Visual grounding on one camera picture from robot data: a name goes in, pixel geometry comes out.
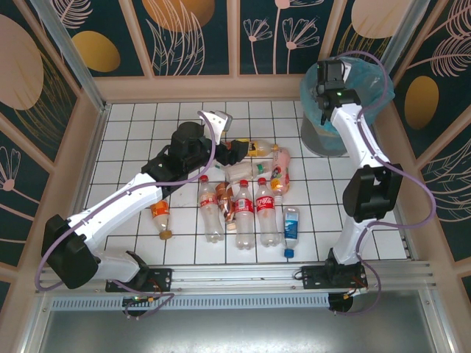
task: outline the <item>blue plastic bag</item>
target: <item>blue plastic bag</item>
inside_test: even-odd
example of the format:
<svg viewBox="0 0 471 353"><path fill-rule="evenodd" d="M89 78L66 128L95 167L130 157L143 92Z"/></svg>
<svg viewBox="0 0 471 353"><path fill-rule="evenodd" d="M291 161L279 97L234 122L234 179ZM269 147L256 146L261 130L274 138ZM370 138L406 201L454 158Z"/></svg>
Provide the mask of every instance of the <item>blue plastic bag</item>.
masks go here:
<svg viewBox="0 0 471 353"><path fill-rule="evenodd" d="M356 57L342 57L342 60L350 63L352 69L345 82L347 89L354 89L360 97L361 105L366 107L378 101L383 93L384 79L383 73L379 66L370 64ZM317 84L317 63L312 65L301 81L301 104L305 112L305 117L312 123L315 132L318 135L318 141L322 144L322 152L317 152L314 148L310 148L313 152L320 155L329 155L327 151L331 151L330 155L341 155L346 152L344 143L339 133L332 123L326 121L321 125L322 111L317 107L316 101L316 84ZM365 113L365 119L368 125L373 124L378 113L394 98L394 85L388 76L388 90L383 103L373 110Z"/></svg>

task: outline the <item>cable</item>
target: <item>cable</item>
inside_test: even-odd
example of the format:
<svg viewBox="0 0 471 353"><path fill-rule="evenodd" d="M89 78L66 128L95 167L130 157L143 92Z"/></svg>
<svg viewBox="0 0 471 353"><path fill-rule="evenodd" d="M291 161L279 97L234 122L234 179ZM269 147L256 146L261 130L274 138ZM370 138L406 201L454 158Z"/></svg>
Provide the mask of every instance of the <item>cable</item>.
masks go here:
<svg viewBox="0 0 471 353"><path fill-rule="evenodd" d="M382 73L383 73L383 81L384 81L384 87L383 87L383 93L381 94L381 97L376 101L376 103L374 104L371 104L367 107L363 107L360 112L358 113L358 117L357 117L357 126L358 126L358 130L360 132L360 135L361 137L363 138L363 141L365 142L366 144L366 147L368 148L369 152L373 155L373 157L375 158L375 160L377 160L381 165L383 165L384 167L388 168L390 171L393 171L395 173L398 173L399 175L402 175L403 177L411 180L412 182L415 182L417 185L419 185L428 195L428 197L430 198L431 200L431 211L430 213L428 214L428 216L421 222L419 223L415 223L415 224L393 224L393 223L389 223L389 222L381 222L381 221L372 221L371 223L369 223L365 229L363 230L363 232L361 233L360 235L360 238L358 239L357 241L357 244L355 246L355 252L356 252L356 255L357 255L357 258L360 260L361 264L364 265L365 267L367 267L376 277L376 280L378 281L378 294L376 296L376 299L375 301L373 302L373 304L371 304L367 309L364 309L364 310L360 310L356 313L341 313L341 312L334 312L334 313L338 313L340 315L347 315L347 316L352 316L352 315L360 315L360 314L364 314L364 313L368 313L370 310L372 310L379 302L380 300L380 297L381 297L381 280L380 280L380 277L379 277L379 274L377 273L377 271L369 264L367 263L365 260L363 260L361 258L361 255L360 255L360 245L361 245L361 241L364 239L364 237L366 236L366 234L368 233L369 229L372 228L373 226L387 226L387 227L393 227L393 228L397 228L397 229L415 229L415 228L419 228L419 227L422 227L424 226L425 224L427 224L429 221L431 221L433 219L433 217L435 217L435 214L436 214L436 201L435 201L435 197L433 197L433 194L430 190L428 190L427 186L421 182L420 180L418 180L416 177L406 173L405 171L401 171L400 169L398 168L395 168L393 165L390 165L389 163L387 163L386 161L382 160L381 158L379 158L379 156L376 155L375 153L375 150L373 149L373 147L371 146L371 144L369 143L368 139L366 138L366 133L365 131L363 130L363 127L362 127L362 124L360 124L361 122L361 117L364 115L365 112L367 112L368 110L371 110L371 109L375 109L376 107L379 107L381 105L381 103L383 103L383 100L386 98L386 91L388 89L388 78L389 78L389 75L388 73L386 72L386 69L384 68L383 66L383 63L377 58L375 57L374 55L366 52L366 51L361 51L361 50L352 50L352 51L346 51L345 53L343 54L340 54L336 57L336 59L340 58L340 57L344 57L344 56L351 56L351 55L355 55L355 54L360 54L360 55L364 55L366 57L369 57L370 59L372 59L373 61L375 61L376 64L378 64L378 66L380 67Z"/></svg>
<svg viewBox="0 0 471 353"><path fill-rule="evenodd" d="M49 247L49 249L47 249L46 253L44 254L43 258L41 259L41 261L39 262L39 266L38 266L38 270L36 271L36 275L35 275L35 286L36 288L39 290L39 291L48 291L48 290L53 290L57 287L59 287L60 285L63 284L62 281L54 284L54 285L51 285L49 287L43 287L40 283L40 276L41 276L41 273L43 271L43 268L44 268L44 265L46 264L46 261L47 259L49 258L49 256L51 255L51 253L57 248L57 246L64 240L66 239L72 232L75 232L78 228L80 228L83 224L86 224L89 220L91 220L95 215L97 215L98 213L100 213L101 211L103 211L106 207L110 206L112 203L118 201L120 198L126 196L126 195L130 195L132 192L136 191L136 190L139 190L141 188L147 188L149 186L155 186L155 187L162 187L162 186L180 186L180 185L184 185L184 184L188 184L189 182L193 182L194 180L198 180L198 178L200 178L203 174L206 173L206 171L211 167L211 164L214 160L214 155L216 153L216 138L215 138L215 135L214 135L214 129L213 127L211 126L208 118L206 117L206 115L202 112L202 111L199 111L198 112L198 115L205 121L205 123L208 125L208 128L209 128L209 131L211 133L211 154L210 154L210 157L209 157L209 161L208 161L208 164L206 164L206 166L203 168L203 170L201 171L201 173L187 179L187 180L181 180L181 181L178 181L178 182L147 182L145 184L142 184L142 185L137 185L137 186L134 186L126 191L123 191L122 193L120 193L119 195L113 197L112 199L108 200L107 202L105 202L102 206L98 207L96 210L94 210L93 212L91 212L89 215L87 215L83 220L82 222L74 225L72 228L68 229L64 234L62 234L55 242L53 242L53 244ZM113 280L112 281L113 283L115 283L117 286L119 286L120 288L123 288L125 290L127 290L128 292L131 292L131 293L134 293L134 294L138 294L139 296L148 296L148 293L145 293L145 292L140 292L139 290L134 290L132 288L129 288L127 287L124 283L121 283L117 280ZM165 305L169 300L171 300L173 297L174 297L174 294L173 293L164 293L164 294L161 294L159 295L159 297L157 297L157 299L163 297L163 296L169 296L169 298L167 300L165 300L163 303L159 304L155 309L152 309L152 310L149 310L149 315L157 312L163 305Z"/></svg>

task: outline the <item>bottle label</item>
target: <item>bottle label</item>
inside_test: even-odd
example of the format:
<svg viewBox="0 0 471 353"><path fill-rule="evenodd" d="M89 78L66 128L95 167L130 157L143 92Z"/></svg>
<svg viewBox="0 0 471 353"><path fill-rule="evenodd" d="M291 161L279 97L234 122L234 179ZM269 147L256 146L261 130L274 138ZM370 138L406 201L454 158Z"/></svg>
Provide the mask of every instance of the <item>bottle label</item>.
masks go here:
<svg viewBox="0 0 471 353"><path fill-rule="evenodd" d="M169 204L167 201L159 201L157 204L153 204L150 207L152 212L152 217L157 217L158 215L168 215L169 212Z"/></svg>
<svg viewBox="0 0 471 353"><path fill-rule="evenodd" d="M247 152L248 157L257 157L257 148L258 142L257 141L250 141L249 142L249 151Z"/></svg>
<svg viewBox="0 0 471 353"><path fill-rule="evenodd" d="M297 239L297 215L296 220L288 219L288 216L285 220L285 239Z"/></svg>
<svg viewBox="0 0 471 353"><path fill-rule="evenodd" d="M271 196L262 196L257 199L257 212L266 208L275 209L275 201Z"/></svg>
<svg viewBox="0 0 471 353"><path fill-rule="evenodd" d="M236 201L235 205L235 213L241 211L249 211L253 213L253 202L251 202L249 199L239 199Z"/></svg>
<svg viewBox="0 0 471 353"><path fill-rule="evenodd" d="M205 193L199 197L199 206L204 207L207 204L218 204L215 193Z"/></svg>

